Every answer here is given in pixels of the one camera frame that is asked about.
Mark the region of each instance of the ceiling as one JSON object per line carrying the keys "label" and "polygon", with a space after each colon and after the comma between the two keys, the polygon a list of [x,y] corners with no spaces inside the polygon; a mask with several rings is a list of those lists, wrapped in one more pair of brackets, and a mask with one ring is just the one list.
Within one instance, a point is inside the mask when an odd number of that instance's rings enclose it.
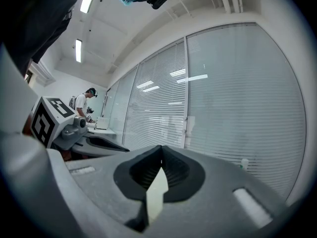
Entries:
{"label": "ceiling", "polygon": [[[158,10],[146,2],[125,6],[119,0],[93,0],[87,14],[80,11],[81,2],[76,3],[67,30],[58,39],[62,60],[71,66],[57,69],[104,87],[111,73],[137,45],[163,25],[187,13],[180,0],[168,0]],[[214,5],[223,6],[222,0],[182,2],[189,12],[203,6],[211,9]],[[82,63],[75,60],[76,39],[83,42]]]}

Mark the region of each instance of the face mask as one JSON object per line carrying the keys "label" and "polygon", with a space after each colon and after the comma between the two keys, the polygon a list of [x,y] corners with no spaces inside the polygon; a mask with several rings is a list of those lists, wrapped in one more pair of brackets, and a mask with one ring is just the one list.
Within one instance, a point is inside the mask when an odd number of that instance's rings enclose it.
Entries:
{"label": "face mask", "polygon": [[131,5],[131,3],[138,1],[138,0],[120,0],[125,6]]}

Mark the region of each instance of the gray plastic housing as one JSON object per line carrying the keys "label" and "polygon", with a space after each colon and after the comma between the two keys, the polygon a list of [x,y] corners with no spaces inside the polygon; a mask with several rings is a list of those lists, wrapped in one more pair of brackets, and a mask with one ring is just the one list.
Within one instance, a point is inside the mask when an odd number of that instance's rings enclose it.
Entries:
{"label": "gray plastic housing", "polygon": [[68,124],[53,141],[59,149],[68,151],[83,135],[88,132],[84,117],[75,117],[73,124]]}
{"label": "gray plastic housing", "polygon": [[136,232],[125,224],[138,216],[142,202],[127,199],[113,173],[120,163],[152,148],[65,163],[58,151],[46,150],[31,137],[1,135],[1,174],[27,216],[56,237],[222,238],[258,233],[232,194],[242,187],[273,219],[286,209],[273,190],[237,166],[171,147],[200,163],[204,184],[188,200],[165,203],[155,221],[143,233]]}
{"label": "gray plastic housing", "polygon": [[73,145],[71,150],[78,154],[93,157],[112,156],[129,151],[109,136],[94,134],[93,132],[87,132]]}

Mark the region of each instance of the white t-shirt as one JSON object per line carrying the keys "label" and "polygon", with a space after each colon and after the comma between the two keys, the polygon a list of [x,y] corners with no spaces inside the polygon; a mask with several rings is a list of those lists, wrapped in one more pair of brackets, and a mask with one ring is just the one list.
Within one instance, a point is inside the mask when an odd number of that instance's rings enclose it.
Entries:
{"label": "white t-shirt", "polygon": [[85,116],[87,116],[87,99],[85,94],[81,94],[76,98],[75,101],[75,111],[76,115],[80,117],[80,115],[77,112],[77,108],[81,108],[82,111],[84,112]]}

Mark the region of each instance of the window blinds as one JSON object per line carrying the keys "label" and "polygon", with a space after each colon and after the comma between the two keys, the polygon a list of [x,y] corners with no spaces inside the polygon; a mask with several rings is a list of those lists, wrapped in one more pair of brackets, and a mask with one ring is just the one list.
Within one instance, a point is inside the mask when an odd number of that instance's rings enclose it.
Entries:
{"label": "window blinds", "polygon": [[185,85],[184,43],[140,63],[132,88],[123,144],[130,150],[149,145],[181,146]]}
{"label": "window blinds", "polygon": [[238,165],[248,159],[247,171],[286,198],[301,166],[306,120],[284,54],[257,25],[218,28],[187,43],[185,148]]}
{"label": "window blinds", "polygon": [[111,111],[109,128],[115,132],[116,141],[120,144],[122,143],[124,121],[136,70],[137,68],[134,68],[120,79]]}
{"label": "window blinds", "polygon": [[103,115],[108,123],[108,126],[110,122],[110,115],[111,115],[112,106],[113,106],[113,102],[115,98],[115,93],[117,92],[118,85],[119,85],[119,81],[116,82],[113,86],[111,86],[111,88],[107,91],[106,105],[103,110]]}

